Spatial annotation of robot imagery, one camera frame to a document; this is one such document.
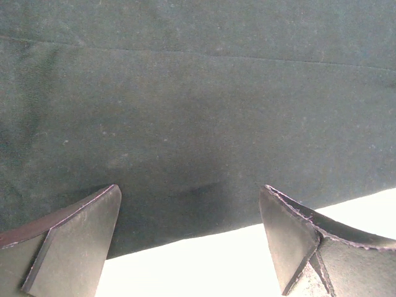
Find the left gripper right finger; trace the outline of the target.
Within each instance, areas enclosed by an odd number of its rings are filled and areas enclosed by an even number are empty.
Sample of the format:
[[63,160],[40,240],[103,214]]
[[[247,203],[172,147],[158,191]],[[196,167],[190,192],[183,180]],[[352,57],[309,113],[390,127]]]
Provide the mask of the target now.
[[395,296],[395,240],[337,222],[266,185],[260,214],[281,294],[311,266],[330,296]]

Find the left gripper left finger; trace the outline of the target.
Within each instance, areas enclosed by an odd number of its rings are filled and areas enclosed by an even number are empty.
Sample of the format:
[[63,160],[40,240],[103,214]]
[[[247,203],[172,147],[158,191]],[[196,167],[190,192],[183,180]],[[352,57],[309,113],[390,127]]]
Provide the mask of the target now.
[[1,233],[1,296],[95,296],[120,205],[113,184]]

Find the black t shirt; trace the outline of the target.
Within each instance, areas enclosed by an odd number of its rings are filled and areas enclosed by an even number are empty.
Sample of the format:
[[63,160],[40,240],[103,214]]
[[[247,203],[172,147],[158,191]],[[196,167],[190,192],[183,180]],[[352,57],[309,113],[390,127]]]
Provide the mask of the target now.
[[109,257],[395,186],[394,1],[2,1],[1,231],[110,184]]

